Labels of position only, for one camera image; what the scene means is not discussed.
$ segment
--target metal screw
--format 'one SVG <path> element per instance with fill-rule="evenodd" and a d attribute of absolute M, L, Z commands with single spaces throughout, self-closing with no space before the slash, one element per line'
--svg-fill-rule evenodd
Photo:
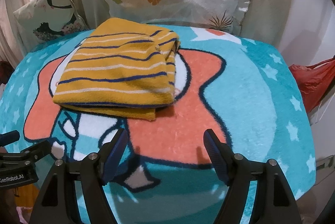
<path fill-rule="evenodd" d="M 234 158 L 236 159 L 236 160 L 242 160 L 243 159 L 243 155 L 242 154 L 240 154 L 240 153 L 236 153 L 236 154 L 234 154 Z"/>
<path fill-rule="evenodd" d="M 62 159 L 59 159 L 59 160 L 55 161 L 55 165 L 56 166 L 60 166 L 62 164 L 63 164 L 63 160 Z"/>
<path fill-rule="evenodd" d="M 274 160 L 274 159 L 270 159 L 269 164 L 271 164 L 272 166 L 275 166 L 275 165 L 277 165 L 277 161 Z"/>
<path fill-rule="evenodd" d="M 97 157 L 98 157 L 98 154 L 97 154 L 97 153 L 91 153 L 90 155 L 88 155 L 88 158 L 89 158 L 90 160 L 95 160 Z"/>

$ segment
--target white wall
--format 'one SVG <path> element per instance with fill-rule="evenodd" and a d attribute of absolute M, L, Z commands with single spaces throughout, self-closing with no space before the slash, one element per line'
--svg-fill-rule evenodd
<path fill-rule="evenodd" d="M 289 18 L 278 50 L 287 65 L 312 65 L 335 55 L 335 7 L 331 0 L 292 0 Z M 328 104 L 321 106 L 319 117 Z M 316 110 L 311 113 L 316 159 L 335 154 L 335 98 L 324 117 L 314 124 Z M 313 187 L 300 200 L 301 212 L 316 218 L 335 189 L 335 172 Z"/>

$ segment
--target folded towel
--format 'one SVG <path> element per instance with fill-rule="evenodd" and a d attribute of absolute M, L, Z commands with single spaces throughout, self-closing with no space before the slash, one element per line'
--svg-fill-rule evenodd
<path fill-rule="evenodd" d="M 53 102 L 70 109 L 155 119 L 174 102 L 178 35 L 166 28 L 111 18 L 79 47 Z"/>

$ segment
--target blue fleece blanket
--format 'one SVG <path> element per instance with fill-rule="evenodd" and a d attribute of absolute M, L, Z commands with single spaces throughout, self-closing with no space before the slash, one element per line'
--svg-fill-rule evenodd
<path fill-rule="evenodd" d="M 19 152 L 39 140 L 53 157 L 37 163 L 39 186 L 56 158 L 81 160 L 128 130 L 130 141 L 114 181 L 104 188 L 120 224 L 212 224 L 227 192 L 202 143 L 212 128 L 249 160 L 276 159 L 296 198 L 315 182 L 315 155 L 300 92 L 272 46 L 224 32 L 164 26 L 180 36 L 177 102 L 153 122 L 80 113 L 52 102 L 57 82 L 92 31 L 39 45 L 16 68 L 0 101 L 0 132 L 18 130 L 6 149 Z M 248 223 L 256 184 L 241 223 Z M 78 204 L 89 223 L 80 187 Z"/>

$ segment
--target orange shape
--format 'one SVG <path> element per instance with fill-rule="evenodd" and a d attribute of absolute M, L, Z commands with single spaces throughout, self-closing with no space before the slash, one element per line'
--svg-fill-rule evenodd
<path fill-rule="evenodd" d="M 185 164 L 209 164 L 203 144 L 204 131 L 213 129 L 221 142 L 226 142 L 226 138 L 220 124 L 200 100 L 199 89 L 220 70 L 222 61 L 201 51 L 179 52 L 191 70 L 186 94 L 173 106 L 157 111 L 155 121 L 128 119 L 130 140 L 143 156 Z"/>
<path fill-rule="evenodd" d="M 49 85 L 52 75 L 64 59 L 65 57 L 61 57 L 53 60 L 39 73 L 37 79 L 39 91 L 27 115 L 23 128 L 24 136 L 30 140 L 44 139 L 51 135 L 55 119 L 60 111 L 60 106 L 52 102 Z"/>
<path fill-rule="evenodd" d="M 219 31 L 219 30 L 215 30 L 215 29 L 206 29 L 208 32 L 217 35 L 217 36 L 223 36 L 225 35 L 225 32 L 223 31 Z"/>

